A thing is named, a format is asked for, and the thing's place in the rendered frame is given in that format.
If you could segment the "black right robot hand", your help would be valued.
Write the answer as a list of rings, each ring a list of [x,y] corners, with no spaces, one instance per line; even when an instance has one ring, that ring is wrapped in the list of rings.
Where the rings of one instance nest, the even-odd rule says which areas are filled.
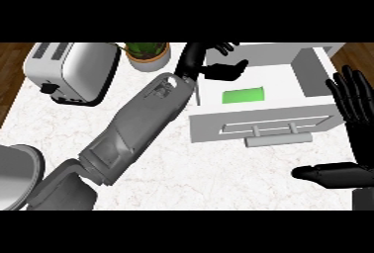
[[[325,85],[344,120],[355,161],[297,167],[291,175],[326,189],[374,187],[374,88],[349,65],[325,80]]]

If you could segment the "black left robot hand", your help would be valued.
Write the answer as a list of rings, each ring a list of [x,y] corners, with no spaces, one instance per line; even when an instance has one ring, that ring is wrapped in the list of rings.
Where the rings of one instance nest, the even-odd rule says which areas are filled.
[[[235,65],[222,63],[202,65],[208,49],[214,48],[226,56],[236,45],[238,42],[189,42],[180,55],[174,74],[192,80],[196,80],[198,74],[202,74],[204,78],[210,80],[236,80],[248,65],[247,59],[242,59]]]

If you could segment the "white open drawer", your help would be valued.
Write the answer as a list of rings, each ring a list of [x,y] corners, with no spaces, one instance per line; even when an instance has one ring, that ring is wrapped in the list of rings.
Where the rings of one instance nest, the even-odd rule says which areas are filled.
[[[301,49],[288,64],[248,66],[235,81],[198,78],[198,104],[222,105],[222,93],[261,87],[264,100],[298,99],[329,95],[325,80],[334,66],[321,47]]]

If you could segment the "potted green plant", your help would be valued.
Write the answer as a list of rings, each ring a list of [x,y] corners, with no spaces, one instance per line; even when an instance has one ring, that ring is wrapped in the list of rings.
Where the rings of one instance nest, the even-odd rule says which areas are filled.
[[[158,71],[170,62],[171,47],[167,42],[125,42],[121,49],[140,72]]]

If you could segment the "green flat patch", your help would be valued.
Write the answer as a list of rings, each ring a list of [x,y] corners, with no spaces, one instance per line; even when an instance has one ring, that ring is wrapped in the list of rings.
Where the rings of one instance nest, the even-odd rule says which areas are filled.
[[[224,91],[222,93],[222,103],[247,103],[264,100],[264,89],[261,87]]]

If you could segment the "white cabinet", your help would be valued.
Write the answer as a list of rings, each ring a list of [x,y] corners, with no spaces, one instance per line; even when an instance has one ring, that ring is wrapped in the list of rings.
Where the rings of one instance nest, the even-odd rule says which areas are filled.
[[[288,64],[292,62],[301,49],[321,47],[328,56],[334,56],[343,42],[244,42],[223,56],[210,49],[205,53],[205,64],[236,64],[247,59],[251,66]]]

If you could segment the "silver toaster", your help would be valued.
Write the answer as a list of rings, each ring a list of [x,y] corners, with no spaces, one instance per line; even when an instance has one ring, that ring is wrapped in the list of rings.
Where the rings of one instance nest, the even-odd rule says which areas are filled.
[[[106,94],[120,55],[121,49],[106,42],[37,42],[23,73],[56,103],[93,107]]]

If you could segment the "grey round appliance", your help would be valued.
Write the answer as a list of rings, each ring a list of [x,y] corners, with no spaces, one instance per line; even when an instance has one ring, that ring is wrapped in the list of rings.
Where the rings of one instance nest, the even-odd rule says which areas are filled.
[[[0,145],[0,211],[18,211],[43,180],[41,151],[25,144]]]

